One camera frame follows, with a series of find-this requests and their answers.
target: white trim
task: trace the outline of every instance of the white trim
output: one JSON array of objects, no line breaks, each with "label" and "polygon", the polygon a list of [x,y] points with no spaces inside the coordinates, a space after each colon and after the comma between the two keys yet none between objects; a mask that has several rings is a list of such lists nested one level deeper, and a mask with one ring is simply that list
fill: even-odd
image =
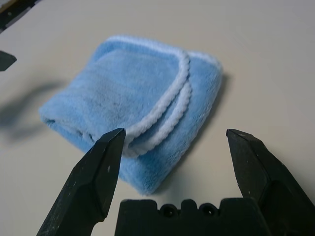
[{"label": "white trim", "polygon": [[[167,107],[170,103],[174,100],[176,95],[179,93],[181,88],[184,86],[184,83],[187,81],[188,72],[189,72],[189,57],[188,55],[181,49],[174,48],[167,46],[162,43],[158,43],[155,41],[141,39],[131,36],[113,36],[110,37],[107,41],[120,41],[125,43],[131,43],[135,45],[140,45],[147,47],[151,50],[155,50],[160,53],[171,54],[177,57],[179,64],[178,64],[178,74],[175,77],[175,80],[171,84],[171,86],[167,89],[167,91],[162,95],[162,97],[158,100],[156,105],[152,108],[152,110],[141,119],[138,123],[126,128],[126,138],[124,144],[124,153],[129,154],[126,156],[134,156],[133,150],[129,148],[129,144],[141,134],[146,132],[148,129],[152,127],[153,124],[157,122],[157,120],[162,116],[162,114],[166,111]],[[178,108],[179,110],[186,110],[187,104],[183,102],[179,102],[182,105],[182,108]],[[173,130],[174,127],[165,127],[165,129]],[[158,133],[155,135],[157,136],[165,136],[165,131],[159,130]],[[162,141],[161,139],[157,139],[157,142],[154,146],[160,144]]]},{"label": "white trim", "polygon": [[146,154],[148,151],[153,150],[159,145],[164,139],[167,138],[170,132],[173,131],[174,127],[178,124],[179,120],[183,117],[186,111],[189,99],[191,96],[190,82],[187,81],[180,91],[178,97],[178,104],[176,104],[172,114],[165,121],[165,123],[158,129],[158,131],[145,142],[133,146],[132,148],[126,148],[123,150],[124,157],[136,158],[140,155]]}]

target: blue microfiber cloth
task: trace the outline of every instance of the blue microfiber cloth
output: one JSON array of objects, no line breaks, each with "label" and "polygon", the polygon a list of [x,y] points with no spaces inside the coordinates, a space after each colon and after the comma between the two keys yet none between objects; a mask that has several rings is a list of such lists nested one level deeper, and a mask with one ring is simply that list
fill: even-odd
[{"label": "blue microfiber cloth", "polygon": [[113,36],[39,112],[83,152],[102,134],[125,128],[120,178],[139,193],[151,194],[209,114],[221,71],[220,63],[206,54]]}]

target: towel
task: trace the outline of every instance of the towel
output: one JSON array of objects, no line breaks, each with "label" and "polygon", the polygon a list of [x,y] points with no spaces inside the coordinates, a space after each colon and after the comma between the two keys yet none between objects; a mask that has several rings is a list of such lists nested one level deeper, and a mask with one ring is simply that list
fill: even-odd
[{"label": "towel", "polygon": [[39,113],[83,152],[104,133],[125,128],[120,178],[149,195],[197,135],[221,72],[221,64],[207,54],[113,36]]}]

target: white surface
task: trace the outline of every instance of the white surface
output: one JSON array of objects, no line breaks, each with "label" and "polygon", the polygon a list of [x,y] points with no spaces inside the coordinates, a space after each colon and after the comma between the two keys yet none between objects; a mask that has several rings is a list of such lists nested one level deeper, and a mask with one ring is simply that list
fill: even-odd
[{"label": "white surface", "polygon": [[[240,197],[225,131],[254,134],[315,202],[315,2],[45,0],[0,35],[17,57],[0,73],[0,107],[48,81],[70,81],[106,38],[129,33],[211,53],[228,75],[220,103],[184,161],[150,198],[219,206]],[[27,139],[12,130],[40,124],[41,94],[0,127],[0,235],[33,236],[82,153],[46,127]],[[109,217],[94,236],[113,236],[119,202],[139,199],[119,181]]]}]

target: folded towel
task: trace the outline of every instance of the folded towel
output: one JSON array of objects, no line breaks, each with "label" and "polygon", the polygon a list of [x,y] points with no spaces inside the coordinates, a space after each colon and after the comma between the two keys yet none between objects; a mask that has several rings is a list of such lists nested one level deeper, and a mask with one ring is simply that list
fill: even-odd
[{"label": "folded towel", "polygon": [[126,128],[120,177],[151,194],[196,136],[220,84],[221,65],[211,56],[114,36],[39,112],[83,152],[102,134]]}]

